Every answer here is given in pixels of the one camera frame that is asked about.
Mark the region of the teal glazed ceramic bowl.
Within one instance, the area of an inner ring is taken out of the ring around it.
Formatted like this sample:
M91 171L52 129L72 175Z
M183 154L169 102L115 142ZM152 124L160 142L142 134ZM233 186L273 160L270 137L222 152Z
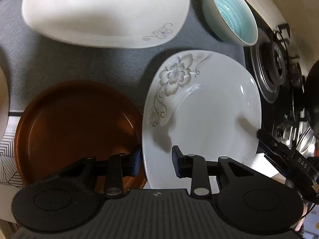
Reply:
M202 0L204 19L226 43L253 46L258 40L254 15L245 0Z

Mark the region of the black pot support grate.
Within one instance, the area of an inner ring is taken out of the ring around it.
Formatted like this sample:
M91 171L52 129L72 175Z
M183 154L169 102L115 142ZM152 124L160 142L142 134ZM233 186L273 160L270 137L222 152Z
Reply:
M288 23L281 23L276 26L274 35L278 44L283 48L284 53L293 62L300 60L300 54L297 47L296 40L292 34Z

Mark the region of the left steel gas burner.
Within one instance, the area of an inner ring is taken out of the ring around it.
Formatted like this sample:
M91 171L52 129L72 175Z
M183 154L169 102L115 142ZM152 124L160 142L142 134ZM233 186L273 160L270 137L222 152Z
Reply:
M252 71L262 97L270 104L279 96L280 86L284 84L287 67L278 42L258 29L258 40L250 48Z

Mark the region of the black gas stove top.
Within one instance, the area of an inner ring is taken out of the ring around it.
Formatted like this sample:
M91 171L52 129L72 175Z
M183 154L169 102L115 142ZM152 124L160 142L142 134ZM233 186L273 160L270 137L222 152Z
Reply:
M258 29L262 29L268 37L277 42L274 28L252 9ZM244 48L245 66L254 77L250 48ZM281 47L287 67L286 80L280 86L279 96L272 104L268 103L260 94L262 107L262 128L267 130L277 141L284 143L289 148L297 149L307 157L318 156L318 138L316 138L310 123L307 120L308 113L305 109L304 86L305 77L302 74L299 61L293 62L285 55Z

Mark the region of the brown round plate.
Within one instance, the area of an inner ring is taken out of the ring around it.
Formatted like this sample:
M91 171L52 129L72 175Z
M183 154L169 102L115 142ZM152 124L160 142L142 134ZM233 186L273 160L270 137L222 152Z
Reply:
M80 80L55 85L23 112L15 161L28 186L84 158L106 160L142 143L142 114L122 93Z

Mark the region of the grey counter mat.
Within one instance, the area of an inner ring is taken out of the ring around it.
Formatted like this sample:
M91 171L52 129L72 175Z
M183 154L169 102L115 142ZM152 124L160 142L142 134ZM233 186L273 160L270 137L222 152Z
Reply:
M1 67L10 92L10 112L23 112L40 92L69 80L93 80L126 95L140 110L160 65L184 50L209 50L245 63L244 50L222 42L207 26L201 0L170 42L147 49L101 49L41 36L24 23L22 0L1 0Z

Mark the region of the large white floral plate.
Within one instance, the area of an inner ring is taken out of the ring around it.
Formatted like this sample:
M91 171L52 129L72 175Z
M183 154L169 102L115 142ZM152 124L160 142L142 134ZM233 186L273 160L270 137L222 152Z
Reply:
M28 27L59 42L141 49L165 44L183 27L190 0L23 0Z

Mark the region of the white floral square plate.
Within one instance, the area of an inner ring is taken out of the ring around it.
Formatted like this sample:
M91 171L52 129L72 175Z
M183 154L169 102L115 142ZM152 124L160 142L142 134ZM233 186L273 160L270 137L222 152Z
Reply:
M251 166L261 127L261 100L249 71L206 50L169 57L150 85L143 113L144 166L152 189L189 189L176 176L171 149L216 161L230 157Z

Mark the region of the patterned white cloth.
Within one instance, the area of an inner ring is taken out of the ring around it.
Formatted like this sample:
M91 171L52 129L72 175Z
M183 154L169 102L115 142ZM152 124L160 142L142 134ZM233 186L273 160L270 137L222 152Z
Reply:
M1 140L1 220L17 223L11 204L14 196L24 188L15 162L15 134L20 117L9 116L7 128Z

